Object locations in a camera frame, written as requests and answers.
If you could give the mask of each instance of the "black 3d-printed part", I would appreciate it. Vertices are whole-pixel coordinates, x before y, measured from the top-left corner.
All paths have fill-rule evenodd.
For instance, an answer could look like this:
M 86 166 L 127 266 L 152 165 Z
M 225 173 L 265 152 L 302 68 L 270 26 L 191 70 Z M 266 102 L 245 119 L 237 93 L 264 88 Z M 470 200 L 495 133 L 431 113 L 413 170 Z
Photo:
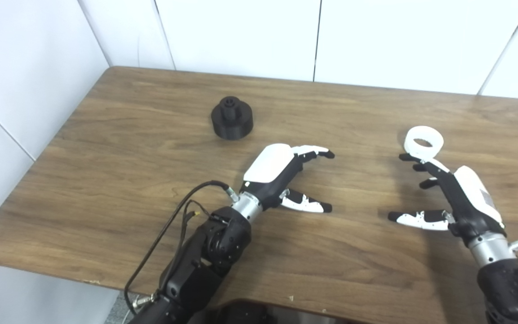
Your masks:
M 225 97 L 211 112 L 213 130 L 225 140 L 239 140 L 253 129 L 251 107 L 237 97 Z

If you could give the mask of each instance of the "cable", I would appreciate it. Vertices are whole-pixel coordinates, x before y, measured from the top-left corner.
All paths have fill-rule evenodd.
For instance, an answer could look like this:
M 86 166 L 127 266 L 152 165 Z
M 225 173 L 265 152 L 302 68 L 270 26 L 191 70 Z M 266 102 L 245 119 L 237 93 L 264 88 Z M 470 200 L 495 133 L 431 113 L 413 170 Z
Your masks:
M 140 295 L 137 295 L 137 297 L 135 298 L 135 301 L 134 303 L 136 303 L 139 299 L 139 296 Z M 121 324 L 125 324 L 125 321 L 127 320 L 127 317 L 129 316 L 129 313 L 131 312 L 131 310 L 127 310 L 127 312 L 125 313 L 125 317 L 123 318 L 123 320 L 121 321 Z
M 125 299 L 125 303 L 127 304 L 127 307 L 129 308 L 129 311 L 131 311 L 131 313 L 133 315 L 137 315 L 137 313 L 135 312 L 135 309 L 133 308 L 133 304 L 131 304 L 131 300 L 129 300 L 129 287 L 131 286 L 131 284 L 133 283 L 133 281 L 137 277 L 137 275 L 140 273 L 140 271 L 144 267 L 145 263 L 149 260 L 149 257 L 155 250 L 157 244 L 159 244 L 159 242 L 161 241 L 161 238 L 163 238 L 165 232 L 167 232 L 167 228 L 169 228 L 169 226 L 171 225 L 171 222 L 173 222 L 173 220 L 177 216 L 177 213 L 181 210 L 181 207 L 183 207 L 183 205 L 185 205 L 185 202 L 189 198 L 191 198 L 191 196 L 193 196 L 194 193 L 196 193 L 203 187 L 207 187 L 207 186 L 218 186 L 218 187 L 221 187 L 225 191 L 228 191 L 230 189 L 229 185 L 224 182 L 220 182 L 217 180 L 211 180 L 211 181 L 204 182 L 204 183 L 200 184 L 199 186 L 196 186 L 195 188 L 191 189 L 191 191 L 189 191 L 189 193 L 187 193 L 187 195 L 185 195 L 185 197 L 183 197 L 183 199 L 181 199 L 181 202 L 179 203 L 179 205 L 177 205 L 177 208 L 175 208 L 175 211 L 173 211 L 173 213 L 171 213 L 169 220 L 167 220 L 167 223 L 165 223 L 165 225 L 163 226 L 163 228 L 157 235 L 157 238 L 154 240 L 153 244 L 150 246 L 149 250 L 143 257 L 143 260 L 141 260 L 137 269 L 135 269 L 134 273 L 131 275 L 131 277 L 125 284 L 125 288 L 123 289 L 123 297 Z
M 187 204 L 185 204 L 185 208 L 183 208 L 183 221 L 181 222 L 181 235 L 179 236 L 179 244 L 177 244 L 177 249 L 175 250 L 175 255 L 173 256 L 173 260 L 171 260 L 171 266 L 169 267 L 169 271 L 167 271 L 165 273 L 165 276 L 164 276 L 163 280 L 161 281 L 160 288 L 163 290 L 165 290 L 165 287 L 167 286 L 167 282 L 169 281 L 169 277 L 171 276 L 172 273 L 175 272 L 177 264 L 179 263 L 179 258 L 177 258 L 177 256 L 179 255 L 179 251 L 181 250 L 181 247 L 183 246 L 183 242 L 185 240 L 185 233 L 187 232 L 187 222 L 189 222 L 191 217 L 196 215 L 196 213 L 194 213 L 194 212 L 187 213 L 187 209 L 189 208 L 189 205 L 191 203 L 195 203 L 196 205 L 198 205 L 199 208 L 201 209 L 201 211 L 205 215 L 207 215 L 207 217 L 209 217 L 209 218 L 211 217 L 209 211 L 207 211 L 207 209 L 205 209 L 205 207 L 203 207 L 203 205 L 201 205 L 197 201 L 191 199 L 187 202 Z

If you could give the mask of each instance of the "wood grain surface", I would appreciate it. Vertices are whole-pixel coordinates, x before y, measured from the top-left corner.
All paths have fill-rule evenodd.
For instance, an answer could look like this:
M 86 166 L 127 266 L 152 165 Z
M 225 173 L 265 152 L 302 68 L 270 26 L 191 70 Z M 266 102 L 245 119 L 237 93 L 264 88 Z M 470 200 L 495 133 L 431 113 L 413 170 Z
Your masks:
M 211 109 L 228 95 L 253 108 L 240 141 L 212 131 Z M 312 160 L 292 187 L 333 213 L 261 214 L 211 306 L 245 299 L 372 324 L 483 323 L 461 241 L 387 221 L 389 211 L 448 206 L 397 159 L 416 125 L 442 133 L 446 166 L 479 173 L 518 239 L 518 100 L 113 67 L 0 208 L 0 265 L 122 289 L 191 188 L 239 188 L 266 145 L 312 144 L 337 158 Z M 229 203 L 218 189 L 195 197 L 208 209 Z M 178 236 L 177 222 L 133 291 L 152 293 Z

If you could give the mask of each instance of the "white ring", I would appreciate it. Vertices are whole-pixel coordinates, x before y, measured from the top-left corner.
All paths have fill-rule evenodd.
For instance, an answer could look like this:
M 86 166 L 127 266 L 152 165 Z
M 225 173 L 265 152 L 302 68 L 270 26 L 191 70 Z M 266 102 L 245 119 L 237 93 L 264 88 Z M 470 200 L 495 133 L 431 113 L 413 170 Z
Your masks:
M 415 140 L 428 142 L 431 147 L 423 146 L 415 142 Z M 441 150 L 442 144 L 442 135 L 436 129 L 429 126 L 415 126 L 407 132 L 405 145 L 403 147 L 411 156 L 426 160 L 428 158 L 434 158 Z

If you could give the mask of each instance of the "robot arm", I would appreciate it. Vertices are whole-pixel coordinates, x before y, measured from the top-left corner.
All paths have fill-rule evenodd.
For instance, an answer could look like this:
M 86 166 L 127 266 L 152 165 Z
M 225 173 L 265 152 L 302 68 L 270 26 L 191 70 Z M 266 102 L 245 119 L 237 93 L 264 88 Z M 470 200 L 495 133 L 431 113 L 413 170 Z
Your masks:
M 489 324 L 518 324 L 518 241 L 511 244 L 507 241 L 501 215 L 472 169 L 461 166 L 452 173 L 434 159 L 442 146 L 442 137 L 438 132 L 436 134 L 440 137 L 440 145 L 434 145 L 431 150 L 413 150 L 406 145 L 407 153 L 399 158 L 416 162 L 415 171 L 428 172 L 432 176 L 419 187 L 439 186 L 452 212 L 443 209 L 412 213 L 393 211 L 388 219 L 424 230 L 449 230 L 462 238 L 479 266 L 477 283 L 485 295 L 487 321 Z
M 144 300 L 130 324 L 185 324 L 203 310 L 251 242 L 251 224 L 261 212 L 279 205 L 297 211 L 330 212 L 328 203 L 288 188 L 304 162 L 317 156 L 335 157 L 319 146 L 267 146 L 245 173 L 239 194 L 226 189 L 233 204 L 210 213 L 178 249 L 161 274 L 158 289 Z M 184 224 L 193 215 L 185 213 Z

